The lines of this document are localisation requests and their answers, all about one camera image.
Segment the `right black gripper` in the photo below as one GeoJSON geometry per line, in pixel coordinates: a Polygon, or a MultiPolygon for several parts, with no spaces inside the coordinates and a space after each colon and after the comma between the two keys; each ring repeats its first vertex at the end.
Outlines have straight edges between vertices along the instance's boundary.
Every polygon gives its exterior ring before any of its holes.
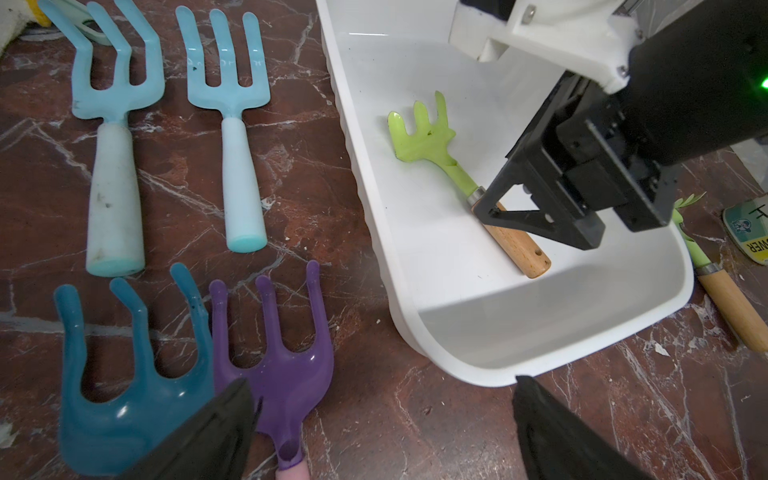
{"type": "Polygon", "coordinates": [[[627,86],[564,75],[473,205],[485,225],[594,249],[612,210],[671,219],[680,163],[767,131],[767,5],[704,1],[635,47],[627,86]]]}

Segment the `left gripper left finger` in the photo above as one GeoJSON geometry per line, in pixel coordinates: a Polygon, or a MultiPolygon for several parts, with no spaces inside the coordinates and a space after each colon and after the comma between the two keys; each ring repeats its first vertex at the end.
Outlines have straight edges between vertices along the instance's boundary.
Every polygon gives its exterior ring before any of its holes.
{"type": "Polygon", "coordinates": [[[260,401],[244,379],[232,382],[121,479],[239,479],[260,401]]]}

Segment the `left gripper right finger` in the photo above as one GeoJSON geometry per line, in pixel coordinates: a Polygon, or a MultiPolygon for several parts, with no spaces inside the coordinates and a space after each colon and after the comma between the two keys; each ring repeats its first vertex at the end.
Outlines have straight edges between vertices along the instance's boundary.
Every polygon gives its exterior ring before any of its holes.
{"type": "Polygon", "coordinates": [[[529,479],[648,479],[535,378],[518,376],[512,405],[529,479]]]}

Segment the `purple rake pink handle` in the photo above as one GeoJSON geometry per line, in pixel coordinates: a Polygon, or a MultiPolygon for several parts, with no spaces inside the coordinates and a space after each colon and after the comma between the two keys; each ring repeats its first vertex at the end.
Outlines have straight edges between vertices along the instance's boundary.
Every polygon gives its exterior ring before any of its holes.
{"type": "Polygon", "coordinates": [[[266,353],[254,367],[234,366],[229,357],[225,283],[209,285],[212,300],[213,377],[216,392],[231,382],[245,379],[255,401],[262,402],[256,431],[269,436],[277,454],[278,479],[308,479],[310,471],[301,443],[301,426],[329,389],[334,368],[334,351],[320,288],[320,266],[315,260],[306,267],[315,328],[315,340],[303,352],[293,352],[282,341],[276,293],[271,280],[256,280],[266,332],[266,353]]]}

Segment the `blue rake pink handle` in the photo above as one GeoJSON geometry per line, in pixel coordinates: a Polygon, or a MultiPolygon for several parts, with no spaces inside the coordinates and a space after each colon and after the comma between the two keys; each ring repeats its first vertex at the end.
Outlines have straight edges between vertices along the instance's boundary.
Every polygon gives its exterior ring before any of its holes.
{"type": "Polygon", "coordinates": [[[197,360],[183,376],[166,378],[154,363],[148,309],[122,278],[111,292],[132,316],[134,377],[118,397],[95,403],[84,397],[82,378],[87,361],[85,320],[77,289],[69,284],[53,295],[64,327],[59,452],[76,473],[116,476],[137,463],[214,396],[213,341],[202,296],[182,263],[170,268],[190,310],[197,360]]]}

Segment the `white storage box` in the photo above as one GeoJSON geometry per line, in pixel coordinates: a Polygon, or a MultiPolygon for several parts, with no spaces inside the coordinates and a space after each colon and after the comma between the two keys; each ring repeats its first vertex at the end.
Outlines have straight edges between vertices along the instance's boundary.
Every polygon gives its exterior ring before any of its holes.
{"type": "Polygon", "coordinates": [[[446,373],[500,387],[597,352],[681,309],[694,274],[673,226],[633,233],[601,213],[601,245],[547,239],[526,277],[427,161],[404,163],[387,128],[441,92],[451,155],[489,186],[562,76],[509,49],[480,63],[448,42],[452,1],[321,1],[321,42],[365,221],[401,337],[446,373]]]}

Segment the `green rake orange handle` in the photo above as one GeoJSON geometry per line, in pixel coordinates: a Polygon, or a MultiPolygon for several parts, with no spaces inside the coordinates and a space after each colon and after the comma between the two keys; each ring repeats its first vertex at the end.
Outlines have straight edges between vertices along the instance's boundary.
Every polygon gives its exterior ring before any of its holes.
{"type": "Polygon", "coordinates": [[[674,202],[672,221],[688,249],[695,275],[731,330],[750,350],[767,352],[767,325],[731,276],[712,262],[697,242],[683,230],[680,209],[698,202],[702,194],[691,194],[674,202]]]}

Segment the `green rake wooden handle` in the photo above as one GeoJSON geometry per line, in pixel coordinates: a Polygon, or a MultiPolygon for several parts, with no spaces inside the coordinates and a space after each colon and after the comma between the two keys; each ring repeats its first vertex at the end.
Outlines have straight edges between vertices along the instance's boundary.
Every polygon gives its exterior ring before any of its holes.
{"type": "MultiPolygon", "coordinates": [[[[387,126],[398,160],[413,163],[427,160],[437,165],[462,193],[471,210],[475,210],[486,190],[478,185],[453,158],[448,147],[456,136],[449,126],[447,104],[442,92],[435,93],[437,119],[431,121],[427,107],[417,101],[413,106],[416,130],[407,132],[403,116],[391,111],[387,116],[387,126]]],[[[552,265],[549,257],[530,235],[521,230],[485,225],[484,228],[514,262],[518,269],[533,279],[546,273],[552,265]]]]}

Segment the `light blue hand rake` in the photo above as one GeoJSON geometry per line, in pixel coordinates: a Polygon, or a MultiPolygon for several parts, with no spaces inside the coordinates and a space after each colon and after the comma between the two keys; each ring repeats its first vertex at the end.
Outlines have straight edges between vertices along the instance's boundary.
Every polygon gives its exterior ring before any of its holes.
{"type": "Polygon", "coordinates": [[[205,79],[204,52],[192,11],[175,10],[187,54],[187,97],[202,109],[222,114],[222,185],[227,248],[251,253],[264,248],[267,233],[254,162],[242,120],[247,109],[265,106],[271,99],[265,53],[256,15],[243,15],[252,84],[239,83],[234,45],[226,15],[219,9],[209,13],[218,52],[221,83],[210,86],[205,79]]]}

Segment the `teal rake white handle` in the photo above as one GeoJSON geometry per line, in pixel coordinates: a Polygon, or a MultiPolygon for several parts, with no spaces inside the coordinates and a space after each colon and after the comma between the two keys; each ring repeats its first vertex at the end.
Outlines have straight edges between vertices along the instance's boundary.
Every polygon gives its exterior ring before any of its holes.
{"type": "Polygon", "coordinates": [[[53,2],[40,1],[38,5],[76,49],[71,73],[73,115],[103,120],[97,130],[89,196],[86,270],[99,277],[131,275],[145,267],[145,254],[133,140],[127,120],[129,112],[153,105],[164,94],[159,36],[133,2],[116,3],[145,44],[146,79],[133,85],[129,81],[130,44],[101,5],[88,3],[87,11],[117,52],[112,85],[96,90],[91,86],[91,41],[53,2]]]}

